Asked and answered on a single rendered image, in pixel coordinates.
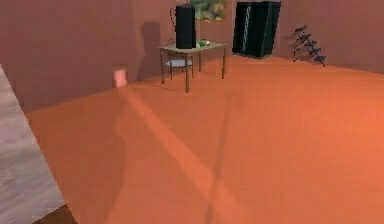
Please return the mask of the black cabinet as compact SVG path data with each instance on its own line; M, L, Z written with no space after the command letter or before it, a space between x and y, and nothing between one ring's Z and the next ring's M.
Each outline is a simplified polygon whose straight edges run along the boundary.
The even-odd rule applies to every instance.
M254 58L271 55L280 9L275 1L238 2L232 52Z

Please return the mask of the tall black box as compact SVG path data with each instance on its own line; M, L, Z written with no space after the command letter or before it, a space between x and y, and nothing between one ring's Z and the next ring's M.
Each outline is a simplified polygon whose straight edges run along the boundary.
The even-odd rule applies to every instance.
M190 4L177 5L176 16L176 47L192 49L196 46L195 8Z

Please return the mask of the green framed wall picture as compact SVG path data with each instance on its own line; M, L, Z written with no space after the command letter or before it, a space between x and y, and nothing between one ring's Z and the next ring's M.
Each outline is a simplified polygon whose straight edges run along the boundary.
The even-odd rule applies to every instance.
M225 0L190 0L199 21L221 21L224 19Z

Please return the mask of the olive wooden table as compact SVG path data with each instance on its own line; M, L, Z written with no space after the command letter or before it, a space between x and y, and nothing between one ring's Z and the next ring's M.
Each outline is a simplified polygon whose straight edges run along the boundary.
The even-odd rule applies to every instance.
M162 68L164 66L163 63L163 56L166 55L169 57L172 56L179 56L182 57L184 60L184 66L183 68L186 70L185 74L185 92L190 92L190 78L194 76L194 72L188 73L188 59L193 58L195 55L198 56L198 69L201 69L201 54L204 51L213 50L213 49L221 49L223 51L222 56L222 70L221 70L221 78L225 78L226 73L226 47L227 45L224 43L219 42L211 42L208 46L204 47L196 47L192 49L180 49L177 48L176 45L168 45L168 46L161 46L159 48L160 51L160 67ZM161 69L161 83L165 83L165 74L164 69Z

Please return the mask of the black tiered rack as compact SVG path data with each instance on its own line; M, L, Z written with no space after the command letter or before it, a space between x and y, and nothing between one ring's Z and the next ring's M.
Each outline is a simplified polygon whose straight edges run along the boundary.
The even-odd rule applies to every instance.
M326 56L320 54L322 48L317 47L317 41L311 39L312 34L307 32L307 26L303 25L301 27L296 28L295 33L297 34L297 44L294 47L293 51L293 55L295 56L294 62L299 59L297 53L301 50L305 50L315 62L319 62L322 64L323 67L325 67L324 61L326 59Z

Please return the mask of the grey white slab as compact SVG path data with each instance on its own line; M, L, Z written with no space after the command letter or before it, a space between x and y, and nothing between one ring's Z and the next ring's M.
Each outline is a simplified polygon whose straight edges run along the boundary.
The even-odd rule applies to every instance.
M65 201L0 66L0 224L32 224Z

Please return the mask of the white seat chair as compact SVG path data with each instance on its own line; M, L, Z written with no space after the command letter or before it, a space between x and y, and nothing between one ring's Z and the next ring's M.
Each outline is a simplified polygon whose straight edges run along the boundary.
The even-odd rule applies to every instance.
M165 65L168 67L168 73L170 75L170 79L173 79L173 70L180 69L184 72L188 67L193 67L193 61L184 59L172 59L168 60Z

